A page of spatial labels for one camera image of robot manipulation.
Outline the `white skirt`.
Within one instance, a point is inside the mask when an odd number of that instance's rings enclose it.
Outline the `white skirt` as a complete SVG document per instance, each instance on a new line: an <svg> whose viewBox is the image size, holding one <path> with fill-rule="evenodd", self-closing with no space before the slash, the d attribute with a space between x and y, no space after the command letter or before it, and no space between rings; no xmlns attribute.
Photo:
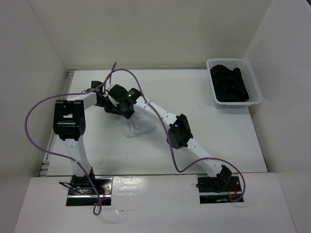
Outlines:
<svg viewBox="0 0 311 233"><path fill-rule="evenodd" d="M119 117L123 134L127 138L137 137L156 129L156 122L150 119L145 110L138 108L129 119Z"/></svg>

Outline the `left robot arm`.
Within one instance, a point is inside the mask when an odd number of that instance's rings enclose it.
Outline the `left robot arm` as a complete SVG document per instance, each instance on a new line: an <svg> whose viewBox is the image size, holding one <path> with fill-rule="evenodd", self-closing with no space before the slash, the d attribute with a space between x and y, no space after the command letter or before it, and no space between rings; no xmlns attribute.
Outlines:
<svg viewBox="0 0 311 233"><path fill-rule="evenodd" d="M79 194L95 193L98 188L83 140L86 131L85 110L91 106L102 107L107 113L119 115L108 96L103 94L100 81L92 81L91 88L84 94L57 100L54 108L53 131L63 141L73 170L68 188Z"/></svg>

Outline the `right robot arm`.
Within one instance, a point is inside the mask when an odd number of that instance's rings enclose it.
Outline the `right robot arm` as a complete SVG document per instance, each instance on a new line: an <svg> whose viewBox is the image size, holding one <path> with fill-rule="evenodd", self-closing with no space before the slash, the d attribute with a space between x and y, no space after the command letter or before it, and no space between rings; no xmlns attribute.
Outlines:
<svg viewBox="0 0 311 233"><path fill-rule="evenodd" d="M138 115L163 126L170 150L183 150L194 157L195 161L185 169L201 163L201 167L211 178L199 187L206 188L208 192L220 193L230 185L232 172L225 165L222 165L220 172L217 172L215 167L208 164L212 158L194 139L188 119L184 114L176 115L156 104L152 105L141 91L135 88L126 90L118 84L108 90L107 97L112 102L112 109L126 119L132 119Z"/></svg>

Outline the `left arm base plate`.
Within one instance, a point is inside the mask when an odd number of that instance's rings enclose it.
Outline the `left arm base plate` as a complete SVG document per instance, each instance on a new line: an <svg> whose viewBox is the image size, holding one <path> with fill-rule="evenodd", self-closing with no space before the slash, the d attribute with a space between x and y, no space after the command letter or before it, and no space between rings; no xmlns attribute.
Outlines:
<svg viewBox="0 0 311 233"><path fill-rule="evenodd" d="M93 183L102 200L102 205L110 206L113 178L96 176ZM63 183L63 186L68 188L66 206L94 206L98 202L96 192L86 177L81 180L72 177L71 181Z"/></svg>

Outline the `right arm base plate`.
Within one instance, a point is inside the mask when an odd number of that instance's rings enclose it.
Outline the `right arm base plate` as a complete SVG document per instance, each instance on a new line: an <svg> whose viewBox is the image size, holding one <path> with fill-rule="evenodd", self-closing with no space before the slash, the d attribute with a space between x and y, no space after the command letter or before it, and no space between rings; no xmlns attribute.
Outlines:
<svg viewBox="0 0 311 233"><path fill-rule="evenodd" d="M212 177L198 176L196 188L199 192L200 204L228 203L230 199L237 199L242 193L242 187L238 176L230 178L224 188L213 186Z"/></svg>

